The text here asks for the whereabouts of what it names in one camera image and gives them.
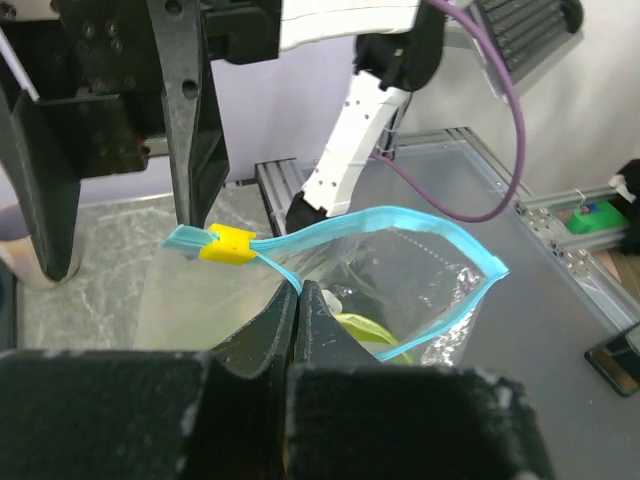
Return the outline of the clear bag with blue zipper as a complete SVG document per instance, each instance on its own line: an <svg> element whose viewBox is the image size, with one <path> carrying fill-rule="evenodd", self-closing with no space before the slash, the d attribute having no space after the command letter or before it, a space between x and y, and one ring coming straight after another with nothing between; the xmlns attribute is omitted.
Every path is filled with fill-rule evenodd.
<svg viewBox="0 0 640 480"><path fill-rule="evenodd" d="M456 224L398 206L330 218L270 239L222 224L181 225L148 270L134 345L211 348L264 309L280 286L373 290L411 309L416 329L377 360L459 361L484 296L508 267Z"/></svg>

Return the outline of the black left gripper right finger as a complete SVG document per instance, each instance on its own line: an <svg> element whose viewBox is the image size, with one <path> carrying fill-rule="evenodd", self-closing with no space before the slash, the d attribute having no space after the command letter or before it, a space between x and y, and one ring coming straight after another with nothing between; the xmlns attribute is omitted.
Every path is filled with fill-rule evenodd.
<svg viewBox="0 0 640 480"><path fill-rule="evenodd" d="M523 387L482 368L386 365L299 299L286 393L291 479L551 479Z"/></svg>

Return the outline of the white toy cauliflower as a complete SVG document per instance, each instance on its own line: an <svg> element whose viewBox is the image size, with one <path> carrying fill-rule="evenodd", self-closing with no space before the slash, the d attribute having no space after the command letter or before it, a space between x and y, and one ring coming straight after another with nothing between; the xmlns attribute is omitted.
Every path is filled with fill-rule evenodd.
<svg viewBox="0 0 640 480"><path fill-rule="evenodd" d="M414 333L414 312L373 290L323 288L334 318L372 355L400 346Z"/></svg>

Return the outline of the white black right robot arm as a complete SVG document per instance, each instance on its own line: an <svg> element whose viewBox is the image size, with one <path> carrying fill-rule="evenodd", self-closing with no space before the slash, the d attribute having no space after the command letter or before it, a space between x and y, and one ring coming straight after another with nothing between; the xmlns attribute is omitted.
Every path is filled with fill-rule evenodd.
<svg viewBox="0 0 640 480"><path fill-rule="evenodd" d="M229 168L212 61L355 38L349 96L294 198L299 228L347 210L384 127L443 53L444 15L424 1L53 1L39 18L23 8L1 9L1 167L18 200L1 214L1 259L41 287L78 267L82 181L143 171L156 135L178 222L204 224Z"/></svg>

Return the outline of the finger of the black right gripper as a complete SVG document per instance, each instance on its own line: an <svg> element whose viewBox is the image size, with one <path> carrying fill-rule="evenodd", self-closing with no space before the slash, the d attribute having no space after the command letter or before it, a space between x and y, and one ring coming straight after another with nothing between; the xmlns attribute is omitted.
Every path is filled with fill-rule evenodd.
<svg viewBox="0 0 640 480"><path fill-rule="evenodd" d="M162 71L161 95L177 221L196 227L229 172L198 1L147 3Z"/></svg>
<svg viewBox="0 0 640 480"><path fill-rule="evenodd" d="M1 96L1 165L40 268L49 279L63 280L72 263L80 178L25 90L15 101Z"/></svg>

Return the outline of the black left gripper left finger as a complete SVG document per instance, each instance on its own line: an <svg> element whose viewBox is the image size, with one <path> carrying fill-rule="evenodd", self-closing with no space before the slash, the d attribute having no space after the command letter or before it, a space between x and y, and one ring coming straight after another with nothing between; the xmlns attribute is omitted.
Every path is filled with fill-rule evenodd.
<svg viewBox="0 0 640 480"><path fill-rule="evenodd" d="M281 479L298 296L204 351L7 350L5 479Z"/></svg>

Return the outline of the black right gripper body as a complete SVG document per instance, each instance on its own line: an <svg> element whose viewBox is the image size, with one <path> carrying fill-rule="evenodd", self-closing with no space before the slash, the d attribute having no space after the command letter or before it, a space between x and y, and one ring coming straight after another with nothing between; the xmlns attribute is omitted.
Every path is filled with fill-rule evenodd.
<svg viewBox="0 0 640 480"><path fill-rule="evenodd" d="M117 97L129 146L165 136L162 71L149 1L4 1L1 25L50 114ZM277 1L198 1L209 62L278 55Z"/></svg>

